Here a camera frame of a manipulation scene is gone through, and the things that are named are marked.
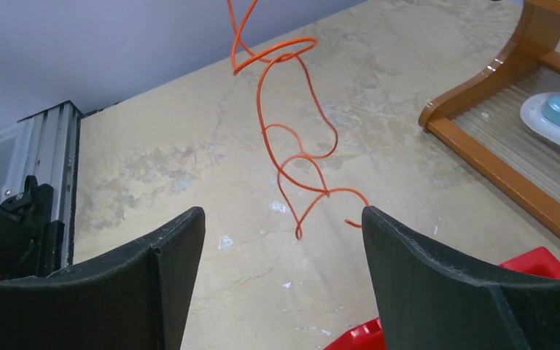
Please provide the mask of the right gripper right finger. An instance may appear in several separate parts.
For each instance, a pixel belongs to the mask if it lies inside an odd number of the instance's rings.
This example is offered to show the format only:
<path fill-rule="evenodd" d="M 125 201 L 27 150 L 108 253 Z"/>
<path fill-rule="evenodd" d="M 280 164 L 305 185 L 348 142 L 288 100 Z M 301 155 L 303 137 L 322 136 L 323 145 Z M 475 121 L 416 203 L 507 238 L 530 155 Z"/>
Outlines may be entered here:
<path fill-rule="evenodd" d="M 362 211 L 388 349 L 560 349 L 560 280 L 512 271 Z"/>

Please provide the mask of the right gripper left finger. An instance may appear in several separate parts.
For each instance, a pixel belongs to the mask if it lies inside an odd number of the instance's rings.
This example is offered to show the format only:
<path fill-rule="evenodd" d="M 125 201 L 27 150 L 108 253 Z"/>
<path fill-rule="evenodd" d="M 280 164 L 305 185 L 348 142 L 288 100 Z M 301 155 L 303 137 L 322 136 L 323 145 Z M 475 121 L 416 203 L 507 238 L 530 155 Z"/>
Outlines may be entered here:
<path fill-rule="evenodd" d="M 49 276 L 0 281 L 0 349 L 179 349 L 205 233 L 194 206 Z"/>

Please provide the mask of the red plastic bin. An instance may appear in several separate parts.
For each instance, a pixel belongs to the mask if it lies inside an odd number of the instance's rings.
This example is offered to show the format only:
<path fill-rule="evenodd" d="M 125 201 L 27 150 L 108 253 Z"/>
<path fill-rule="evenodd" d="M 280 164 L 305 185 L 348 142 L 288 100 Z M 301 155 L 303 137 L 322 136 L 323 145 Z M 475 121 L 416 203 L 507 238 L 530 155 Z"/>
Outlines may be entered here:
<path fill-rule="evenodd" d="M 508 270 L 560 280 L 560 261 L 544 246 L 525 252 L 499 265 Z M 345 331 L 325 350 L 386 349 L 381 321 L 377 317 Z"/>

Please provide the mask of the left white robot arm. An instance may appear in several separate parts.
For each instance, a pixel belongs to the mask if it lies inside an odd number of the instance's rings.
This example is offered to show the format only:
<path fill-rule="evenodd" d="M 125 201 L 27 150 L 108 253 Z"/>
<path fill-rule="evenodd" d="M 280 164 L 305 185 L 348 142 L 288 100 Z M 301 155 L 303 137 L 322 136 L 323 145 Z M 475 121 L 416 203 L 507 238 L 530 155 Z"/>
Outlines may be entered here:
<path fill-rule="evenodd" d="M 0 281 L 46 277 L 63 267 L 64 224 L 53 219 L 54 189 L 35 176 L 0 202 Z"/>

